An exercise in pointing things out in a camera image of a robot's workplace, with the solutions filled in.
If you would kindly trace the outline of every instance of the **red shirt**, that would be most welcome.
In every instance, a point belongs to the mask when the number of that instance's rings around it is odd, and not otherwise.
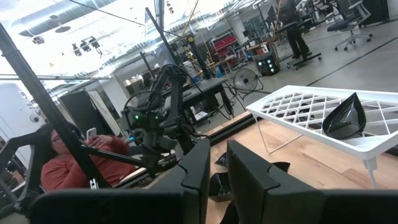
[[[127,155],[129,146],[121,139],[114,137],[112,144],[103,146],[101,150]],[[95,166],[110,185],[134,172],[136,167],[123,162],[90,156]],[[77,164],[72,155],[57,156],[46,163],[42,168],[41,181],[43,188],[48,192],[57,189],[89,187],[89,180]]]

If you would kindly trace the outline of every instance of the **person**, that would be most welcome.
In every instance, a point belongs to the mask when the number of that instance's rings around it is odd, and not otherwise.
[[[75,125],[71,123],[68,123],[68,125],[81,137]],[[41,145],[36,147],[46,161],[40,177],[44,190],[49,192],[58,189],[89,187],[90,181],[70,154],[69,149],[63,143],[53,126],[47,123],[39,128],[38,131],[42,132],[43,140]],[[95,148],[125,156],[129,150],[129,146],[116,136],[99,135],[87,140],[87,143]],[[119,183],[121,179],[136,170],[136,167],[130,164],[98,156],[90,157],[110,185]]]
[[[296,7],[293,0],[276,0],[276,8],[278,8],[280,3],[280,20],[285,24],[290,24],[292,22],[300,22],[300,14],[296,11]],[[293,52],[293,59],[299,58],[301,55],[306,57],[310,52],[307,44],[305,43],[303,37],[301,36],[300,29],[297,26],[288,28],[287,30],[287,41]]]

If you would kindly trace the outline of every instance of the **concrete floor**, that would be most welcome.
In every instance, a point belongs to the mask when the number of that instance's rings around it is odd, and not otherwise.
[[[307,62],[299,70],[288,70],[288,60],[281,63],[281,71],[273,77],[260,77],[265,91],[276,91],[286,85],[319,86],[327,88],[345,88],[357,90],[398,91],[398,29],[397,22],[371,26],[366,29],[355,30],[354,33],[373,34],[372,41],[367,43],[358,40],[356,45],[349,46],[348,51],[340,47],[334,51],[335,44],[349,36],[349,33],[327,32],[323,26],[304,35],[310,50],[313,53],[321,52],[323,60],[317,59]],[[291,54],[289,45],[278,46],[279,57]],[[257,73],[253,64],[246,66]],[[244,104],[249,105],[264,97],[262,93],[251,93],[245,98]],[[236,101],[235,115],[244,110]],[[210,118],[211,123],[203,122],[197,131],[205,133],[214,127],[223,124],[226,118],[217,113]],[[19,215],[13,214],[0,220],[0,224],[22,224],[28,221]]]

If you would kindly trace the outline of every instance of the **smartphone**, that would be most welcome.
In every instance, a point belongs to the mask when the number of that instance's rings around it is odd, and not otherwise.
[[[95,136],[97,136],[96,128],[91,128],[91,129],[87,130],[86,140],[92,139]]]

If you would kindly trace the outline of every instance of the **black table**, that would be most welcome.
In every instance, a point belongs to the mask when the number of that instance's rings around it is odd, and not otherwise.
[[[193,124],[196,124],[197,120],[195,119],[195,115],[192,113],[192,110],[190,109],[191,106],[208,98],[215,97],[216,93],[220,93],[223,99],[228,99],[223,87],[224,82],[226,82],[226,78],[211,78],[209,80],[202,80],[200,83],[197,83],[198,87],[202,92],[204,92],[205,96],[200,92],[200,90],[195,85],[193,85],[192,88],[190,88],[189,90],[184,91],[185,94],[186,92],[191,92],[189,95],[184,97],[182,101],[183,101],[183,109],[188,112],[189,116],[193,121]],[[163,111],[167,111],[169,109],[170,109],[170,96],[166,98]]]

